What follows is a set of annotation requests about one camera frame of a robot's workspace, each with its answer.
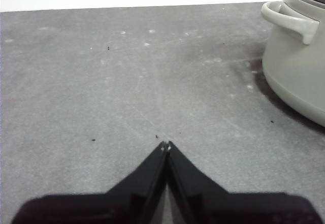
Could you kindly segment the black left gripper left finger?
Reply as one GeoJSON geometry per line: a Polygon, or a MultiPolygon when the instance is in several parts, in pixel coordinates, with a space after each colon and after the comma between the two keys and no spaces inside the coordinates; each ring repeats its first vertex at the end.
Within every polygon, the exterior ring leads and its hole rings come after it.
{"type": "Polygon", "coordinates": [[[25,202],[13,223],[150,223],[166,187],[168,143],[161,142],[106,193],[47,195],[25,202]]]}

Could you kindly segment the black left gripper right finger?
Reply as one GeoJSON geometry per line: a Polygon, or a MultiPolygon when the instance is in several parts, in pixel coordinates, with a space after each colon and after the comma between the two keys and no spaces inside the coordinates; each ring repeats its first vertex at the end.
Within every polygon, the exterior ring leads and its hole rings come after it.
{"type": "Polygon", "coordinates": [[[230,193],[167,143],[168,185],[186,223],[317,223],[311,202],[286,193],[230,193]]]}

